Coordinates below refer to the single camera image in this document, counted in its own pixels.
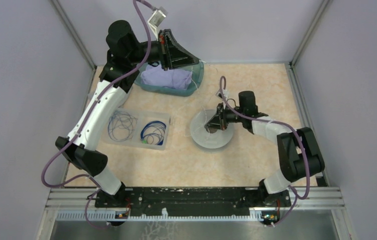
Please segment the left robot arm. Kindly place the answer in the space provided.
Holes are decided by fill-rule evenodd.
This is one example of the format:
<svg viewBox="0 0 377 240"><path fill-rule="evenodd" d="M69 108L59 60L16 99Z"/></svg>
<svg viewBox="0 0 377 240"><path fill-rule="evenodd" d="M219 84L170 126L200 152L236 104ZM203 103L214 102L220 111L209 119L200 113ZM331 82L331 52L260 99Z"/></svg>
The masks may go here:
<svg viewBox="0 0 377 240"><path fill-rule="evenodd" d="M144 64L158 63L167 71L196 65L200 60L177 42L170 29L160 30L157 40L140 42L125 20L109 26L106 43L106 66L89 107L68 136L59 136L55 145L72 165L96 182L110 204L120 207L127 199L121 190L123 183L109 169L108 157L96 150L109 117L129 96Z"/></svg>

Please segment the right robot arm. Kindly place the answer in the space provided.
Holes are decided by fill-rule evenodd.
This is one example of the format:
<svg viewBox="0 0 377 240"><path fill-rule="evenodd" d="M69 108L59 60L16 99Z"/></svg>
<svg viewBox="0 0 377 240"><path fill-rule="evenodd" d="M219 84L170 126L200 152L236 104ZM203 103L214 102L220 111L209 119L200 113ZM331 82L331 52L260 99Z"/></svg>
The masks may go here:
<svg viewBox="0 0 377 240"><path fill-rule="evenodd" d="M278 194L292 183L310 178L325 169L325 163L315 134L309 127L294 129L289 124L273 120L268 114L259 112L253 91L238 94L239 104L231 107L224 91L217 96L222 100L215 114L204 125L209 132L228 128L229 124L241 123L253 135L266 138L276 144L279 169L259 182L258 200L264 206L271 206Z"/></svg>

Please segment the white perforated cable spool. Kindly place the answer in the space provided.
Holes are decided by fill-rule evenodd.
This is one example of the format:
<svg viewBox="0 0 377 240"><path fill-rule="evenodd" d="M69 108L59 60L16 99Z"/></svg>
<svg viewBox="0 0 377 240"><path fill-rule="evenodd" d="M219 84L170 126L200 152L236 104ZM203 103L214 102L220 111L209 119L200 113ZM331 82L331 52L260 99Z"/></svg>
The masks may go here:
<svg viewBox="0 0 377 240"><path fill-rule="evenodd" d="M226 146L234 136L234 126L230 124L226 130L217 130L215 133L209 133L205 124L215 114L215 110L208 109L200 111L190 122L190 136L194 142L205 149L220 149Z"/></svg>

